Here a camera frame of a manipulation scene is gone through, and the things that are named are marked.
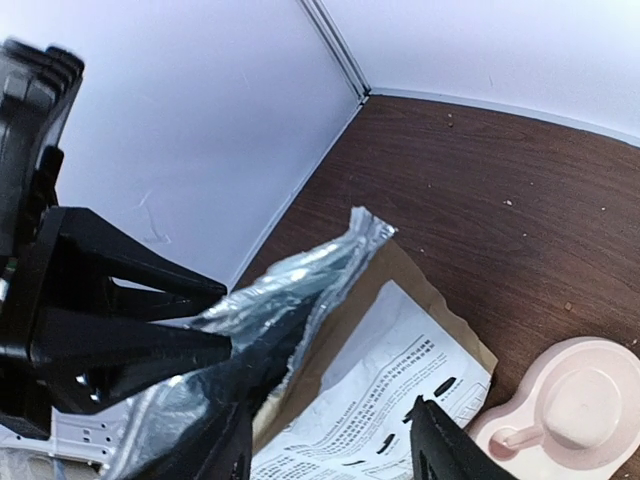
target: paper sheet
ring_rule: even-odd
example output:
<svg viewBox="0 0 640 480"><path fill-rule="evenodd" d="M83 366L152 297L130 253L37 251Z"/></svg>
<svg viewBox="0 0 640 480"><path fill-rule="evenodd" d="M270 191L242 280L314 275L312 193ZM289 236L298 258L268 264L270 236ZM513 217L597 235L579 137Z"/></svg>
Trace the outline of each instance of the paper sheet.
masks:
<svg viewBox="0 0 640 480"><path fill-rule="evenodd" d="M398 285L387 282L325 372L313 403L253 459L252 480L405 480L418 395L460 426L491 376Z"/></svg>

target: black plastic part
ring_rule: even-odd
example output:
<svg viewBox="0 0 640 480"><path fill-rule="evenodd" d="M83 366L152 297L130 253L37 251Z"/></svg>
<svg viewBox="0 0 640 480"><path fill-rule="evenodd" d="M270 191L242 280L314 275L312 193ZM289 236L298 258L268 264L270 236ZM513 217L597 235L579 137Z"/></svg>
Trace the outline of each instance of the black plastic part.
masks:
<svg viewBox="0 0 640 480"><path fill-rule="evenodd" d="M51 429L51 403L47 388L30 381L19 370L3 367L2 372L0 423L18 436L48 440Z"/></svg>
<svg viewBox="0 0 640 480"><path fill-rule="evenodd" d="M61 49L40 52L14 40L0 46L0 257L17 257L33 241L52 186L40 176L57 170L57 144L82 83L84 64Z"/></svg>
<svg viewBox="0 0 640 480"><path fill-rule="evenodd" d="M136 298L113 277L165 292L140 291ZM38 401L43 408L97 413L173 375L228 359L227 337L145 323L194 316L225 293L223 285L154 254L88 209L52 207L13 274L0 358L6 372L23 374L14 388L47 387L48 405L46 398ZM7 400L0 410L15 410ZM28 415L46 431L39 418Z"/></svg>
<svg viewBox="0 0 640 480"><path fill-rule="evenodd" d="M517 480L487 457L433 400L418 397L411 419L416 480Z"/></svg>

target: wooden floor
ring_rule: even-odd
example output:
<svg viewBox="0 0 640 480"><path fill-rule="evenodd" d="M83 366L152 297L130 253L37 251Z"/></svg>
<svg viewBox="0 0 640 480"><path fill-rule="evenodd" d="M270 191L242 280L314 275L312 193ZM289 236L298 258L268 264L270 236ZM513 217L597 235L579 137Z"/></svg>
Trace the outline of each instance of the wooden floor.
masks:
<svg viewBox="0 0 640 480"><path fill-rule="evenodd" d="M374 97L245 281L341 234L352 205L399 228L396 241L497 355L489 406L560 340L597 335L640 353L640 150L502 113ZM640 455L614 478L640 478Z"/></svg>

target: pink base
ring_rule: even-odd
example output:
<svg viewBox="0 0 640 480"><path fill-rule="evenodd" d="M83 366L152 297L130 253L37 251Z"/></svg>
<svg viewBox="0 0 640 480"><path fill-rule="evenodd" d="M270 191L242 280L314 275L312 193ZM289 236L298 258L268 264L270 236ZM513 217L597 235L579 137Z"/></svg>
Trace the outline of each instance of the pink base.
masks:
<svg viewBox="0 0 640 480"><path fill-rule="evenodd" d="M470 434L521 480L610 478L640 445L640 360L609 340L558 343Z"/></svg>

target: cardboard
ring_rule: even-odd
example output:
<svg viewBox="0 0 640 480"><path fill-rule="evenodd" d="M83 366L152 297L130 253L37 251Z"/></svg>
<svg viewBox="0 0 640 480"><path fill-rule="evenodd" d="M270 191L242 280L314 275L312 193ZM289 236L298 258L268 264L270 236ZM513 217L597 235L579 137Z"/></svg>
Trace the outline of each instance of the cardboard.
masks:
<svg viewBox="0 0 640 480"><path fill-rule="evenodd" d="M327 317L286 391L279 397L270 398L258 413L254 420L254 454L313 402L320 391L324 372L371 307L380 288L389 280L395 281L485 370L493 373L498 362L495 355L465 320L449 310L442 294L391 240L378 251L342 305Z"/></svg>

